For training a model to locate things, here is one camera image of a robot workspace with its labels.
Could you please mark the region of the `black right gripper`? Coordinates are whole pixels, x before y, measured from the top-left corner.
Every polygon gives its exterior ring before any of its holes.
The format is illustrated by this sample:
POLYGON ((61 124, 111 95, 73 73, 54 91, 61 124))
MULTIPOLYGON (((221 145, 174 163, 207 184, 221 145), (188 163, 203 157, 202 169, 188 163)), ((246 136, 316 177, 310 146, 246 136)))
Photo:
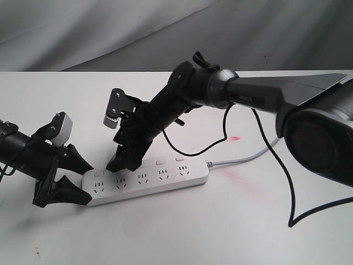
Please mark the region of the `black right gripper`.
POLYGON ((114 137, 118 144, 116 154, 106 165, 110 172, 136 170, 158 134, 156 112, 148 102, 127 96, 133 107, 121 115, 120 128, 114 137))

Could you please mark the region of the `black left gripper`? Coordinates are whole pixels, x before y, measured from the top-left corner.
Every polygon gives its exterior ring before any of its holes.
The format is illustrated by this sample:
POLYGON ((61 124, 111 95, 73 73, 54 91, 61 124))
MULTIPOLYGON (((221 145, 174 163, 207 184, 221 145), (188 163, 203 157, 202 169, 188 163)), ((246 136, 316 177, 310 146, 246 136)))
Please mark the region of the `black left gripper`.
POLYGON ((72 183, 66 175, 54 182, 61 159, 66 157, 66 169, 80 175, 94 168, 78 153, 74 145, 55 146, 51 139, 57 133, 58 121, 51 122, 37 129, 26 145, 32 152, 31 162, 36 179, 33 204, 41 208, 50 203, 70 203, 87 205, 92 196, 72 183))

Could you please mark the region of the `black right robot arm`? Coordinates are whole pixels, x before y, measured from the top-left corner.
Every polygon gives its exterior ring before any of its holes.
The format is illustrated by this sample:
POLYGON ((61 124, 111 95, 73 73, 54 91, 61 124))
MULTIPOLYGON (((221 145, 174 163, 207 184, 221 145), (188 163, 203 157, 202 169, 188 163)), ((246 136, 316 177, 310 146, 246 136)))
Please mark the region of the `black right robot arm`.
POLYGON ((153 139, 180 116, 203 106, 238 104, 273 113, 275 131, 307 170, 352 185, 352 79, 343 73, 240 77, 204 60, 182 62, 150 101, 111 91, 104 124, 117 129, 107 169, 136 170, 153 139))

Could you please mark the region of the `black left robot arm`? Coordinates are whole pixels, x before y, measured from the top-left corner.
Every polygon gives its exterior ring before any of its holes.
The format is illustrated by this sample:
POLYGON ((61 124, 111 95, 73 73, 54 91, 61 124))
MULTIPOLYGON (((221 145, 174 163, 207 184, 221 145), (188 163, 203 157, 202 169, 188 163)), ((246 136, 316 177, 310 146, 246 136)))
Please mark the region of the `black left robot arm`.
POLYGON ((72 120, 59 113, 51 122, 31 136, 19 131, 16 124, 1 122, 1 176, 19 171, 36 180, 33 204, 44 208, 48 204, 71 203, 87 205, 92 196, 73 184, 67 176, 55 180, 58 169, 80 175, 92 170, 75 146, 67 144, 72 120))

